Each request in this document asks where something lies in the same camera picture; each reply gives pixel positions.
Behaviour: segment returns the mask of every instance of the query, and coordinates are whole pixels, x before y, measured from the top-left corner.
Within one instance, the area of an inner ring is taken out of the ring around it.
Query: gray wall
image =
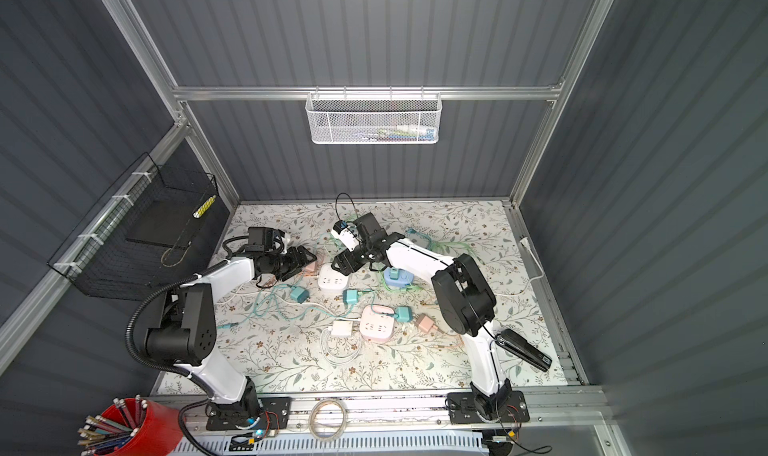
[[[635,453],[768,444],[768,0],[617,0],[522,204]]]
[[[172,121],[100,0],[0,0],[0,41],[4,322]],[[0,454],[79,454],[86,414],[150,389],[121,339],[133,305],[64,295],[0,378]]]
[[[543,101],[447,101],[436,144],[314,144],[301,102],[193,102],[243,200],[507,196]]]
[[[183,86],[525,86],[592,0],[132,1]]]

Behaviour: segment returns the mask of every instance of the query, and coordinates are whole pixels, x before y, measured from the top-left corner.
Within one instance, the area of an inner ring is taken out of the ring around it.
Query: yellow marker
[[[216,201],[216,196],[211,196],[210,198],[208,198],[208,201],[204,202],[202,206],[197,208],[197,211],[195,211],[192,214],[192,216],[196,218],[201,217],[203,214],[205,214],[206,211],[208,211],[208,208],[210,208],[210,206],[214,204],[214,201]]]

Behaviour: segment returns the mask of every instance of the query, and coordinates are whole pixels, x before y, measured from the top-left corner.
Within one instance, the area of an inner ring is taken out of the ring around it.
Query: red pencil holder
[[[126,405],[129,408],[133,406],[130,400]],[[129,411],[134,418],[137,417],[133,411],[130,409]],[[123,421],[123,416],[114,404],[101,415],[114,422],[128,424]],[[114,454],[114,456],[165,456],[176,448],[183,437],[179,429],[178,417],[179,410],[147,400],[147,415],[144,417],[139,431],[130,439],[128,444],[110,454]]]

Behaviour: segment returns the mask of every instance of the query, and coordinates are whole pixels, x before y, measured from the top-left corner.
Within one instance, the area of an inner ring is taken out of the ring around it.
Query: floral pattern
[[[559,360],[554,358],[549,330],[528,284],[500,202],[360,203],[357,210],[360,214],[372,212],[388,231],[406,234],[419,245],[427,246],[429,241],[407,230],[413,228],[427,235],[437,252],[451,256],[472,254],[496,293],[497,319],[553,356],[551,369],[542,373],[499,350],[502,367],[512,385],[567,384]],[[340,203],[339,212],[345,219],[354,217],[349,203]],[[246,234],[248,226],[275,227],[288,233],[293,244],[303,244],[319,260],[328,262],[340,251],[328,233],[335,221],[333,204],[240,206],[226,237]],[[211,262],[223,258],[224,250],[219,250]],[[216,307],[218,325],[239,323],[220,328],[216,344],[232,365],[250,376],[264,393],[467,387],[472,378],[462,341],[451,336],[436,305],[434,291],[424,281],[416,280],[419,290],[389,292],[380,278],[378,272],[367,268],[350,277],[350,288],[372,291],[361,294],[349,317],[357,317],[375,299],[377,304],[386,306],[410,306],[414,318],[427,314],[439,331],[425,335],[413,323],[396,323],[395,335],[388,343],[364,342],[360,355],[351,363],[335,367],[322,356],[320,344],[320,334],[331,324],[331,316],[315,309],[306,310],[311,305],[289,305],[292,301],[287,289],[275,290],[277,298],[259,306],[268,291],[257,294],[256,282],[248,282],[231,297],[222,298]],[[319,303],[334,314],[349,311],[340,296],[321,293],[315,278],[296,276],[288,283],[307,288],[308,302]],[[357,344],[356,338],[329,339],[330,349],[339,356],[351,354],[357,350]],[[159,389],[161,394],[196,392],[200,390],[177,374],[165,374]]]

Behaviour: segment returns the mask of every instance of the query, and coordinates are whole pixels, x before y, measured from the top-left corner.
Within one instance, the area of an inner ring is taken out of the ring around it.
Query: black wire basket
[[[223,229],[221,218],[209,217],[223,204],[215,176],[155,164],[133,176],[108,212],[95,224],[84,218],[48,260],[87,296],[141,301],[205,268]]]

